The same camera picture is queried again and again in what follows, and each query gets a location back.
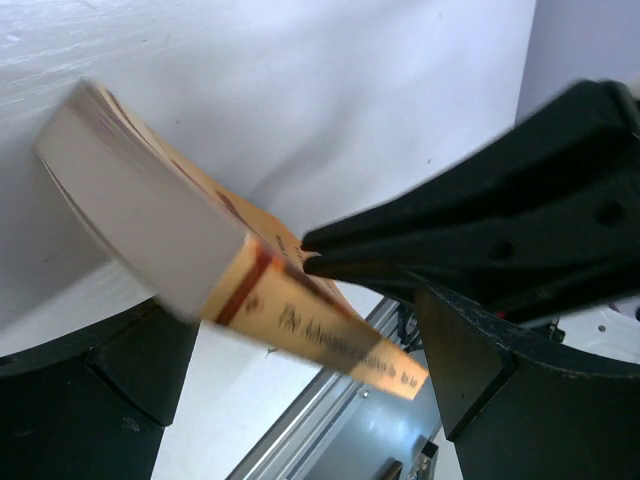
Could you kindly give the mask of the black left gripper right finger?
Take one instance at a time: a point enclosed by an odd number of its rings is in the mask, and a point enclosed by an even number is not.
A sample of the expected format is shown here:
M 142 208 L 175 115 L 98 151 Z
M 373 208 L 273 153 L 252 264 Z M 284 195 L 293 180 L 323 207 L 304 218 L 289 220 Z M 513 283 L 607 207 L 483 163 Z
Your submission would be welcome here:
M 636 479 L 639 367 L 546 339 L 445 289 L 414 308 L 466 479 Z

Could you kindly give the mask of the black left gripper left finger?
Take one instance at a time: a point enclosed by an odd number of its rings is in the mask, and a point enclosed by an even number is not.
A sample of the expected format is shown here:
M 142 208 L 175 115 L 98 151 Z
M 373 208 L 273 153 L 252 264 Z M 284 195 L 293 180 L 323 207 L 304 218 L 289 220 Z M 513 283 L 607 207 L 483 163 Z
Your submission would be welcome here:
M 147 300 L 2 357 L 2 478 L 150 478 L 198 329 Z

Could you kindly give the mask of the orange back cover book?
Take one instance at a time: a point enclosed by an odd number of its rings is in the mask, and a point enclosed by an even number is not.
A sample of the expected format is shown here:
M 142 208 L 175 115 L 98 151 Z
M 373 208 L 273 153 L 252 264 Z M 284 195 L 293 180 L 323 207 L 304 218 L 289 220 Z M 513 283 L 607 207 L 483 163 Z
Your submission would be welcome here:
M 104 86 L 76 84 L 34 151 L 94 238 L 171 313 L 413 399 L 428 370 L 335 283 L 305 274 L 300 240 L 205 174 Z

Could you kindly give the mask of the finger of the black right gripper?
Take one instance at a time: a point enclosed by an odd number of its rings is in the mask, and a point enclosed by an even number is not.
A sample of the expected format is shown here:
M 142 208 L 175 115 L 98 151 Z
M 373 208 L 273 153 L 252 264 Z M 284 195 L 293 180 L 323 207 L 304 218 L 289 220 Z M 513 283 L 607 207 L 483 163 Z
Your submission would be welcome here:
M 639 163 L 639 103 L 620 82 L 581 80 L 481 150 L 414 189 L 306 233 L 307 251 L 340 248 L 532 210 Z
M 511 322 L 614 303 L 639 292 L 639 176 L 616 173 L 511 217 L 324 251 L 304 270 L 405 304 L 446 289 Z

